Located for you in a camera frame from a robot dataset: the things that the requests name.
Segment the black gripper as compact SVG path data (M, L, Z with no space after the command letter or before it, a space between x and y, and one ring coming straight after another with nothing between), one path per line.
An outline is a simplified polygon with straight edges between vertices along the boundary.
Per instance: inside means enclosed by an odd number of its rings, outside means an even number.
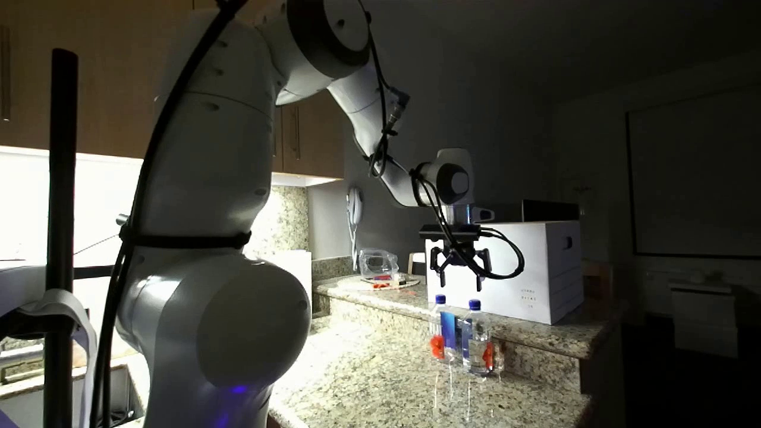
M448 286L448 267L469 267L476 276L476 292L482 289L482 271L489 268L489 255L476 246L476 241L482 237L477 225L424 225L418 235L439 242L427 250L427 267L437 274L439 287Z

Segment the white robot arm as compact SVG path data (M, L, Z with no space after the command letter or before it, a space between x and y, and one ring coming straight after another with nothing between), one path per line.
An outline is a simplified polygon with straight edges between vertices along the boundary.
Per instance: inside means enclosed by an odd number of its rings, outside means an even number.
M87 351L75 422L109 421L111 339L148 362L146 428L263 428L274 383L300 357L309 301L292 274L243 246L270 195L274 111L322 90L352 123L374 176L404 207L427 207L431 237L469 267L481 229L470 219L470 156L448 148L414 168L392 162L407 95L375 56L361 0L274 0L254 27L248 0L216 0L187 16L142 156L105 313L92 325L68 289L43 286L39 267L3 274L3 313L67 319Z

